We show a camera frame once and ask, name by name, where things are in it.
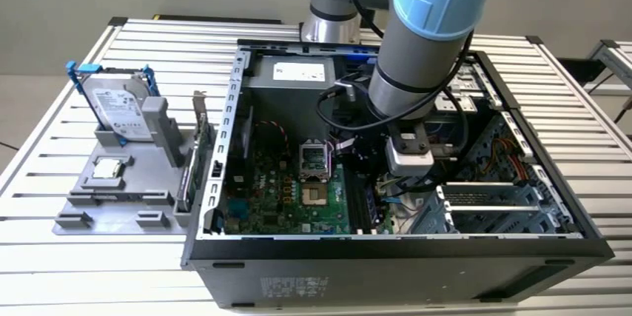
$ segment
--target black connector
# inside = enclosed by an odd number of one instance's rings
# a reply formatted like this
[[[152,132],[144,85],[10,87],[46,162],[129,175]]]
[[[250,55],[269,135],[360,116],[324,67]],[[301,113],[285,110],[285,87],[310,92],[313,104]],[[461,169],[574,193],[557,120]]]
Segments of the black connector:
[[[538,36],[526,35],[526,36],[524,36],[524,38],[525,38],[526,41],[529,41],[529,43],[532,43],[532,44],[544,44],[544,41],[542,41],[542,39],[541,39]]]
[[[221,168],[222,168],[222,164],[218,161],[214,161],[213,162],[213,170],[210,172],[210,177],[218,178],[218,176],[221,175]]]
[[[344,87],[340,87],[340,86],[333,86],[330,88],[328,88],[325,91],[322,91],[322,93],[320,93],[320,97],[324,98],[324,99],[330,99],[336,96],[338,96],[340,94],[345,93],[346,89]]]
[[[122,26],[128,23],[128,18],[122,16],[113,16],[109,19],[108,26]]]
[[[608,48],[620,48],[614,40],[601,40],[601,44]]]

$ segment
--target silver cylinder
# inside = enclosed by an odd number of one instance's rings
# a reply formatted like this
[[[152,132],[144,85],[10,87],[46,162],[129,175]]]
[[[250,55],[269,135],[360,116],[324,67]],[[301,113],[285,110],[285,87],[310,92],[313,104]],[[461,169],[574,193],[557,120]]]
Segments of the silver cylinder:
[[[310,14],[301,27],[305,42],[360,43],[360,16],[345,1],[310,0]]]
[[[378,51],[368,94],[377,111],[385,116],[409,109],[448,75],[466,36],[452,41],[420,37],[390,11],[386,34]],[[404,117],[422,117],[433,101]]]

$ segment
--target aluminum extrusion table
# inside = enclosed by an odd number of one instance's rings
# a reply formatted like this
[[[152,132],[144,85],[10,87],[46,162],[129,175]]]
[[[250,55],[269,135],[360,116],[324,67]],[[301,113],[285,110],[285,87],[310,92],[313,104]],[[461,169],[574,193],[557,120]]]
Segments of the aluminum extrusion table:
[[[622,84],[601,84],[594,93],[629,95],[632,89],[632,42],[601,40],[588,54],[588,59],[600,60],[622,82]],[[594,85],[596,83],[588,84],[585,89],[592,89]]]
[[[114,21],[85,62],[149,64],[178,124],[194,122],[193,90],[206,92],[216,123],[237,38],[296,41],[298,31],[273,24]],[[362,39],[378,44],[369,32]],[[542,44],[522,36],[474,36],[473,49],[488,53],[614,259],[518,305],[264,313],[632,315],[632,144]],[[230,314],[217,309],[197,274],[180,270],[184,235],[53,235],[52,219],[96,143],[93,128],[93,114],[68,84],[0,176],[0,305],[10,306],[0,314]]]

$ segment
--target motherboard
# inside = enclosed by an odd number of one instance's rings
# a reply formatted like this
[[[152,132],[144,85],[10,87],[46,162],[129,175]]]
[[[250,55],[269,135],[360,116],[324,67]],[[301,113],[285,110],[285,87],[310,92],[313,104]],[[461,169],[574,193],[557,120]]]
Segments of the motherboard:
[[[249,193],[228,200],[226,234],[348,234],[342,166],[333,166],[326,182],[304,181],[297,164],[253,154]]]

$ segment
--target sticker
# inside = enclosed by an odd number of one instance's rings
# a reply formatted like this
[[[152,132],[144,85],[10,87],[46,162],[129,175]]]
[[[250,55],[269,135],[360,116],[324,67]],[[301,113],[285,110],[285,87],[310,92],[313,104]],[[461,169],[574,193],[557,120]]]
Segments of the sticker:
[[[264,297],[324,297],[329,277],[261,278]]]
[[[322,63],[274,63],[272,79],[274,81],[325,81]]]
[[[136,97],[125,90],[94,89],[92,94],[97,98],[112,131],[128,140],[150,139]]]

